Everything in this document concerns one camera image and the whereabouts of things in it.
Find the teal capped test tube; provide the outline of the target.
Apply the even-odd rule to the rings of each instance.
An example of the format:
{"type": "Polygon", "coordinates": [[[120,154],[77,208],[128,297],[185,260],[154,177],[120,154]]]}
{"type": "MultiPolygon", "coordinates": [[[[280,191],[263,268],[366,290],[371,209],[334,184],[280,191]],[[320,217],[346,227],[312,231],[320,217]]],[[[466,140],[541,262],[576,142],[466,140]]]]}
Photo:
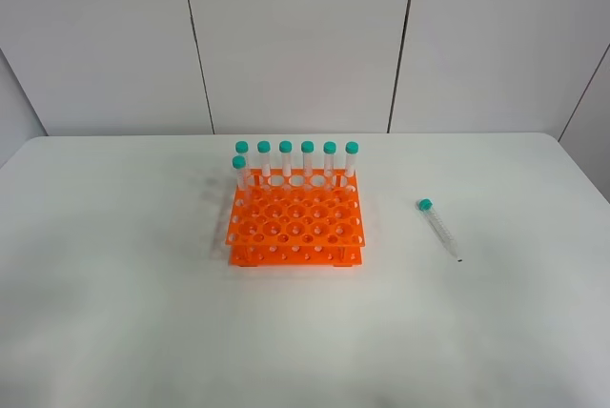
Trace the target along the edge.
{"type": "Polygon", "coordinates": [[[429,198],[422,198],[417,202],[417,208],[437,234],[444,249],[455,258],[457,262],[461,262],[462,258],[458,255],[456,239],[441,219],[433,202],[429,198]]]}

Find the orange test tube rack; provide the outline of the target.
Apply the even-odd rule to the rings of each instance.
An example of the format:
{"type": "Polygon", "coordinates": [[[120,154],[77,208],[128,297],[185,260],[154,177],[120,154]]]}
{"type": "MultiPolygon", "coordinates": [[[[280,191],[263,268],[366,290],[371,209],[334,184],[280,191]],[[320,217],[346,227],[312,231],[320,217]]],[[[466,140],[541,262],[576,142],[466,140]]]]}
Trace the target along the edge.
{"type": "Polygon", "coordinates": [[[342,169],[326,177],[300,168],[289,179],[252,169],[244,190],[236,188],[226,244],[240,267],[362,263],[365,233],[356,176],[342,169]]]}

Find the back row tube far right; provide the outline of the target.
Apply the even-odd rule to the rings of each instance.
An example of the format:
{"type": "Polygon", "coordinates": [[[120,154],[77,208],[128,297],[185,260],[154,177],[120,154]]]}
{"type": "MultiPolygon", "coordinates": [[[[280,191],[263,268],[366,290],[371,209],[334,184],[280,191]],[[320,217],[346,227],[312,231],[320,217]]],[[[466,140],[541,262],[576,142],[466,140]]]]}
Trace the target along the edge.
{"type": "Polygon", "coordinates": [[[356,157],[359,146],[355,141],[349,141],[345,145],[346,160],[345,160],[345,176],[353,177],[356,171],[356,157]]]}

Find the second row tube left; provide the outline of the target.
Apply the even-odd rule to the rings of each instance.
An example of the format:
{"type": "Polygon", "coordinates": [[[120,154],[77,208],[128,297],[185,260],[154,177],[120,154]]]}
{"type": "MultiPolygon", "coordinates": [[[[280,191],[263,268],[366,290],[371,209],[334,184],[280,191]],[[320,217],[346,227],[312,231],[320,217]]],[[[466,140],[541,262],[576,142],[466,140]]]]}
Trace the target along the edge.
{"type": "Polygon", "coordinates": [[[240,191],[242,200],[247,203],[250,200],[250,186],[249,186],[249,168],[245,157],[238,154],[233,157],[232,165],[236,173],[237,189],[240,191]]]}

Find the back row tube far left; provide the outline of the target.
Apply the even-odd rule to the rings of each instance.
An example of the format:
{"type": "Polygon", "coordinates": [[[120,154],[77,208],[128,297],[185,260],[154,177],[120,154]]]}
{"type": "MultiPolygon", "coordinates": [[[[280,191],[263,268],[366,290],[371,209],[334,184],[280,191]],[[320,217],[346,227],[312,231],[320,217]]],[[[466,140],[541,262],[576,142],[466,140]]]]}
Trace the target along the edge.
{"type": "Polygon", "coordinates": [[[239,140],[235,143],[235,151],[238,155],[241,155],[245,161],[246,174],[250,173],[250,160],[249,160],[249,144],[247,141],[239,140]]]}

